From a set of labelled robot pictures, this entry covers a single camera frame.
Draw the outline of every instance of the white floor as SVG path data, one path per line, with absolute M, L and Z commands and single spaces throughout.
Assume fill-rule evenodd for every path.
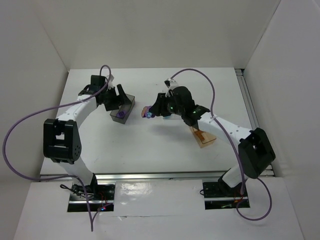
M 216 99 L 214 113 L 239 126 L 250 128 L 248 113 L 233 68 L 198 68 L 212 80 Z M 180 68 L 113 69 L 114 85 L 121 84 L 135 96 L 135 107 L 125 125 L 112 121 L 104 106 L 99 106 L 82 124 L 79 132 L 82 159 L 99 173 L 160 173 L 226 171 L 237 164 L 229 144 L 216 140 L 200 149 L 182 120 L 141 117 L 144 106 L 153 105 L 157 94 L 166 89 L 164 81 Z M 61 104 L 77 99 L 98 69 L 70 70 Z M 186 86 L 196 104 L 210 108 L 212 90 L 207 80 L 195 72 L 175 78 Z M 64 169 L 45 159 L 41 174 L 64 174 Z
M 61 182 L 33 182 L 14 240 L 303 240 L 283 179 L 262 179 L 273 205 L 259 222 L 235 209 L 205 210 L 201 180 L 117 182 L 114 212 L 99 213 L 94 232 L 87 212 L 67 212 L 70 192 Z M 261 217 L 269 207 L 265 188 L 250 179 L 247 191 L 250 208 L 240 211 Z

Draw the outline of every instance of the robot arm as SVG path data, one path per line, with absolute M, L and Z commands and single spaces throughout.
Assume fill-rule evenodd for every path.
M 119 110 L 121 108 L 129 111 L 123 117 L 130 114 L 134 102 L 131 102 L 125 94 L 122 86 L 117 85 L 119 95 L 111 82 L 114 77 L 111 75 L 108 88 L 95 97 L 83 101 L 90 95 L 100 91 L 106 84 L 104 76 L 92 75 L 91 83 L 80 93 L 77 101 L 79 104 L 71 106 L 56 119 L 47 119 L 43 125 L 43 154 L 54 163 L 59 164 L 68 175 L 79 177 L 88 193 L 96 194 L 98 182 L 94 173 L 85 165 L 81 158 L 82 145 L 79 135 L 79 127 L 85 119 L 99 105 L 104 105 L 106 111 Z M 73 177 L 73 187 L 77 192 L 82 192 L 82 185 L 77 178 Z
M 245 179 L 256 179 L 267 166 L 276 158 L 269 139 L 261 128 L 251 130 L 235 125 L 210 110 L 196 105 L 190 91 L 185 86 L 179 86 L 173 79 L 165 81 L 168 87 L 167 93 L 158 93 L 156 102 L 148 109 L 153 116 L 180 115 L 182 120 L 191 127 L 211 133 L 219 139 L 229 143 L 229 140 L 216 118 L 229 133 L 235 146 L 238 146 L 238 154 L 245 174 Z M 219 187 L 223 192 L 232 190 L 242 182 L 239 165 L 229 169 L 219 179 Z

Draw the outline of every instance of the white wall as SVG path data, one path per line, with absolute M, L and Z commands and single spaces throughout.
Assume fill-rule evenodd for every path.
M 282 0 L 245 69 L 306 240 L 320 236 L 319 3 Z
M 59 102 L 67 70 L 26 0 L 0 1 L 0 139 L 26 114 Z M 7 154 L 22 173 L 36 176 L 42 155 L 44 113 L 18 126 Z M 15 176 L 0 159 L 0 233 L 13 239 L 30 182 Z
M 69 69 L 244 68 L 280 0 L 33 0 Z

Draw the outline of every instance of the gray wall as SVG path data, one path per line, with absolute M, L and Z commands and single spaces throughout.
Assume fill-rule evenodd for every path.
M 69 69 L 244 68 L 280 0 L 33 0 Z
M 67 70 L 26 0 L 0 1 L 0 139 L 26 114 L 59 102 Z M 30 118 L 8 141 L 7 154 L 22 173 L 37 176 L 42 164 L 42 125 L 53 112 Z M 30 182 L 0 159 L 0 233 L 13 239 Z
M 282 0 L 245 70 L 306 240 L 320 236 L 319 3 Z

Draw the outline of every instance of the white table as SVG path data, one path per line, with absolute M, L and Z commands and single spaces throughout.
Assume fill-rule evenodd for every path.
M 135 96 L 135 106 L 126 124 L 112 121 L 104 106 L 99 106 L 79 129 L 82 159 L 96 174 L 226 171 L 237 164 L 229 144 L 217 139 L 200 149 L 189 127 L 182 120 L 141 117 L 144 106 L 153 105 L 164 81 L 181 68 L 112 69 L 114 85 L 122 84 Z M 233 68 L 198 68 L 212 80 L 216 99 L 214 113 L 245 128 L 251 128 L 243 96 Z M 73 102 L 90 83 L 98 69 L 71 69 L 61 104 Z M 175 80 L 185 85 L 196 104 L 210 107 L 212 90 L 196 72 L 183 72 Z M 66 109 L 59 109 L 58 115 Z M 44 159 L 41 174 L 64 174 L 50 159 Z
M 273 208 L 259 222 L 242 219 L 235 209 L 205 210 L 200 180 L 145 181 L 142 184 L 151 194 L 141 191 L 140 197 L 130 195 L 131 199 L 119 197 L 117 185 L 121 183 L 117 182 L 114 212 L 99 213 L 94 232 L 90 232 L 87 212 L 67 212 L 70 194 L 59 188 L 60 182 L 33 182 L 14 240 L 303 240 L 283 179 L 262 179 L 270 189 Z M 70 187 L 71 182 L 64 184 Z M 253 179 L 246 186 L 250 208 L 240 211 L 247 217 L 260 217 L 269 206 L 266 190 Z

